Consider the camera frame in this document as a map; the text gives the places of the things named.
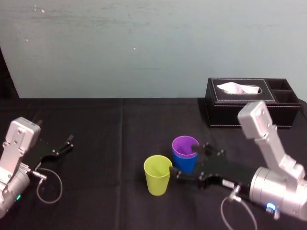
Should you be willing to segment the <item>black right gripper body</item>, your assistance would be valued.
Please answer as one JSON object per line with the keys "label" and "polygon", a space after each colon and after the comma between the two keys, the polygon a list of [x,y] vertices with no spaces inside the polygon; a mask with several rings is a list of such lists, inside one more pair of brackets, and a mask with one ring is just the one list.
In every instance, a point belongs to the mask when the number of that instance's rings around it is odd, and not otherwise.
{"label": "black right gripper body", "polygon": [[194,171],[199,188],[220,185],[233,189],[238,185],[240,195],[249,194],[254,168],[229,161],[226,152],[221,149],[202,149],[199,154],[204,157]]}

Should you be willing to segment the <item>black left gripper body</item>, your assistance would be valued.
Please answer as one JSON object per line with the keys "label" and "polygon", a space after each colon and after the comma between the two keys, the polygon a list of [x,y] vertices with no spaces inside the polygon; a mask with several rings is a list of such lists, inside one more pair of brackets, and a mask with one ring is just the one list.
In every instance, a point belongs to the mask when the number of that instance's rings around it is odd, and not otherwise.
{"label": "black left gripper body", "polygon": [[30,169],[37,169],[42,163],[53,161],[59,157],[59,153],[55,147],[45,140],[38,140],[25,155],[25,164]]}

